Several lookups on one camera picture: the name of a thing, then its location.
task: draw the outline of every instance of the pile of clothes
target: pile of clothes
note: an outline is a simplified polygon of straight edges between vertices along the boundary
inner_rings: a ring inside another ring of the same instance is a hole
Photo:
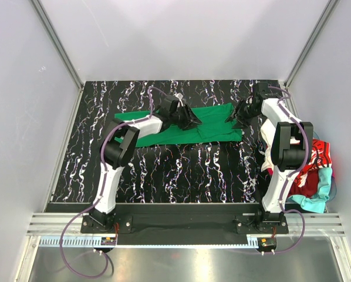
[[[266,120],[261,127],[261,134],[267,148],[265,161],[261,170],[268,170],[272,174],[274,164],[271,160],[272,141],[275,136],[275,127]],[[290,189],[288,200],[301,205],[304,210],[323,213],[332,181],[332,160],[330,145],[327,142],[313,139],[311,161],[299,172]]]

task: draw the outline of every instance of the white panel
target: white panel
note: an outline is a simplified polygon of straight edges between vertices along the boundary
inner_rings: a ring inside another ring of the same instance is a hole
[[[42,3],[82,80],[284,80],[327,1]]]
[[[0,281],[13,281],[77,96],[28,0],[0,0]]]
[[[351,249],[351,0],[340,1],[291,85],[302,120],[331,143],[340,214]]]

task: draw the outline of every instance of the metal floor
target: metal floor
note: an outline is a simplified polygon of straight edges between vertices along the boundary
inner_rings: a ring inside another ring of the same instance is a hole
[[[278,238],[278,249],[293,244],[289,237]],[[87,275],[98,274],[105,265],[103,257],[89,254],[73,261],[86,248],[67,248],[71,265]],[[326,237],[305,237],[286,254],[262,257],[256,250],[224,249],[115,249],[109,252],[114,265],[95,281],[343,281],[331,242]],[[56,247],[40,247],[32,268],[31,282],[84,281],[68,269]]]

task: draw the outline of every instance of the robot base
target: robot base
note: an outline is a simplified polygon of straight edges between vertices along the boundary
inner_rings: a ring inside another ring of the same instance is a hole
[[[81,233],[131,233],[133,217],[129,214],[116,215],[115,211],[109,214],[102,214],[97,210],[92,210],[90,214],[83,216]]]

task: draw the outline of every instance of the black mount plate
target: black mount plate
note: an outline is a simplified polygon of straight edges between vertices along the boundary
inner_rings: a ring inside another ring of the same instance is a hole
[[[289,234],[288,223],[286,222],[285,216],[283,216],[283,219],[280,224],[261,223],[259,227],[254,226],[254,222],[252,222],[252,218],[253,216],[236,216],[235,217],[238,234],[272,235],[274,233],[274,227],[276,227],[276,234]]]
[[[129,234],[131,233],[131,227],[133,225],[133,217],[129,214],[120,214],[115,218],[112,217],[113,226],[118,224],[119,234]],[[89,215],[83,216],[82,227],[80,228],[81,233],[96,234],[96,233],[115,233],[114,227],[110,230],[105,230],[103,226],[95,222],[90,218]]]

